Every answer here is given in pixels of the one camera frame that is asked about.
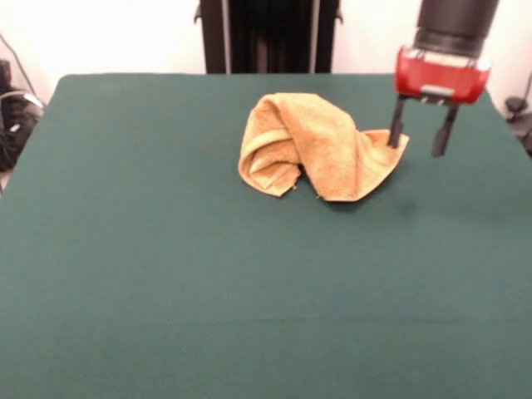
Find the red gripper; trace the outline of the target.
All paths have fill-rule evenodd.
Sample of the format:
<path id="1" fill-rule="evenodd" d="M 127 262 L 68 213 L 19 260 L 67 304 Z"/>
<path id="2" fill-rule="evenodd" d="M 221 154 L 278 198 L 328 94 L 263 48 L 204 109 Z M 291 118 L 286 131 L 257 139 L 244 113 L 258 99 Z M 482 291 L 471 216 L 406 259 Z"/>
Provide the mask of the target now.
<path id="1" fill-rule="evenodd" d="M 480 98 L 490 77 L 490 62 L 471 58 L 401 47 L 397 54 L 394 84 L 398 94 L 387 145 L 399 146 L 402 133 L 402 113 L 406 97 L 421 101 L 472 105 Z M 442 157 L 451 137 L 457 107 L 449 106 L 443 125 L 437 131 L 431 155 Z"/>

